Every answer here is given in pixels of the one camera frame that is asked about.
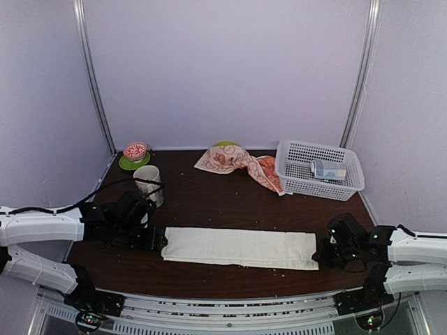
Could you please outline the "white towel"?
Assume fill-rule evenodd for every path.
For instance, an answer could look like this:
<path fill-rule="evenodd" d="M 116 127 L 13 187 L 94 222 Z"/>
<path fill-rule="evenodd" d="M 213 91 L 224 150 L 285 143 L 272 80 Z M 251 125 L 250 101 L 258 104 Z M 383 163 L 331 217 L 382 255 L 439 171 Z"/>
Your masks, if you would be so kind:
<path fill-rule="evenodd" d="M 312 260 L 316 235 L 304 232 L 167 228 L 165 261 L 240 265 L 270 269 L 319 270 Z"/>

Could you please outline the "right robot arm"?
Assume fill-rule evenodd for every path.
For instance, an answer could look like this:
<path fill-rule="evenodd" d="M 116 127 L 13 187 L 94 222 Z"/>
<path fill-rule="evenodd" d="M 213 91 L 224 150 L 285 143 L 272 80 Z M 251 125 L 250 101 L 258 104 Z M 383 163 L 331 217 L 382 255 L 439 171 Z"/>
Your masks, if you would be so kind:
<path fill-rule="evenodd" d="M 314 261 L 341 270 L 351 262 L 373 265 L 360 289 L 334 296 L 339 315 L 382 307 L 403 292 L 446 289 L 446 234 L 415 232 L 403 225 L 367 231 L 350 213 L 335 216 L 327 229 Z"/>

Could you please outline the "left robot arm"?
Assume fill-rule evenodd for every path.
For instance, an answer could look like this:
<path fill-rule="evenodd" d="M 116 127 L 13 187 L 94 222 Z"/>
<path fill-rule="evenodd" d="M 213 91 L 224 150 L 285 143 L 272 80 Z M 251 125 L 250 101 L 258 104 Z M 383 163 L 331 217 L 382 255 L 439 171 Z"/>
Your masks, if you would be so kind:
<path fill-rule="evenodd" d="M 118 316 L 124 297 L 97 290 L 87 269 L 58 263 L 21 248 L 37 241 L 100 241 L 144 251 L 161 251 L 168 244 L 163 228 L 150 225 L 156 204 L 127 191 L 118 201 L 89 200 L 70 207 L 3 208 L 1 211 L 1 275 L 14 276 L 59 292 L 64 303 L 81 312 Z"/>

